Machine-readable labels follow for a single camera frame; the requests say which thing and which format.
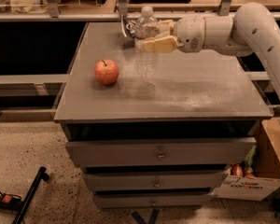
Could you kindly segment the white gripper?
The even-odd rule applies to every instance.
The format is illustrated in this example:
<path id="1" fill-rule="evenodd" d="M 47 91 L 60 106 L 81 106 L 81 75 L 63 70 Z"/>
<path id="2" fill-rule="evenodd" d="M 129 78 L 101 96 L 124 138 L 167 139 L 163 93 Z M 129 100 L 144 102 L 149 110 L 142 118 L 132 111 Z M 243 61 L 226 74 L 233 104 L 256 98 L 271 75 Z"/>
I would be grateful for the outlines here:
<path id="1" fill-rule="evenodd" d="M 144 40 L 141 49 L 148 53 L 170 53 L 178 49 L 185 53 L 199 52 L 203 49 L 205 40 L 205 20 L 193 15 L 180 19 L 158 22 L 159 32 L 165 37 Z"/>

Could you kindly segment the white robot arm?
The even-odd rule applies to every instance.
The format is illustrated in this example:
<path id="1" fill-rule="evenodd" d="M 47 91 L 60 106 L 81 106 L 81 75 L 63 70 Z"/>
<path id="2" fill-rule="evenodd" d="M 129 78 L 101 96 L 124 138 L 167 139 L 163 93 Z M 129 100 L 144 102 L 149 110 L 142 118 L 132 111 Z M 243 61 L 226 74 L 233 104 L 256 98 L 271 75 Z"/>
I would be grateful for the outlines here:
<path id="1" fill-rule="evenodd" d="M 272 13 L 258 3 L 242 5 L 233 16 L 190 14 L 160 21 L 160 33 L 140 42 L 140 50 L 170 53 L 176 49 L 211 49 L 223 55 L 257 55 L 280 100 L 280 28 Z"/>

